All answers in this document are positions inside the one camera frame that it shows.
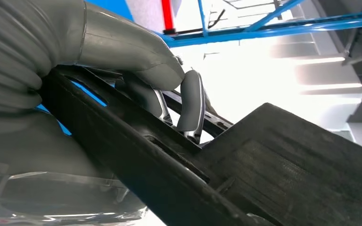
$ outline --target blue metal frame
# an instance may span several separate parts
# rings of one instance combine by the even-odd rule
[[[205,26],[205,14],[203,11],[202,0],[197,0],[202,20],[203,32],[198,34],[178,35],[174,37],[159,35],[169,47],[181,47],[189,45],[200,45],[211,42],[222,42],[242,39],[254,39],[263,37],[272,37],[280,35],[294,35],[302,33],[343,30],[362,27],[362,13],[350,14],[344,16],[333,16],[311,20],[302,20],[298,22],[281,23],[267,25],[266,23],[279,16],[282,12],[295,7],[304,0],[289,0],[280,8],[270,13],[263,19],[246,28],[227,29],[222,31],[208,31]]]
[[[207,36],[203,36],[202,34],[179,35],[174,37],[174,40],[165,40],[165,42],[169,47],[181,47],[211,42],[294,35],[359,27],[362,27],[362,13],[273,24],[263,26],[259,28],[259,30],[252,32],[246,32],[244,28],[239,28],[208,32]]]
[[[200,12],[200,20],[202,21],[202,33],[203,36],[207,36],[208,35],[208,31],[206,28],[206,22],[205,22],[205,11],[203,9],[203,3],[202,0],[198,0],[198,5],[199,5],[199,12]]]

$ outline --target clear plastic sheet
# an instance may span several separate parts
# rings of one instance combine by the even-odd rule
[[[0,226],[140,226],[146,212],[119,180],[0,174]]]

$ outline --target red pole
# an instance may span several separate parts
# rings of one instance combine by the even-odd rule
[[[171,0],[162,0],[163,19],[165,21],[164,34],[174,34],[175,28],[173,23],[173,9],[171,7]]]

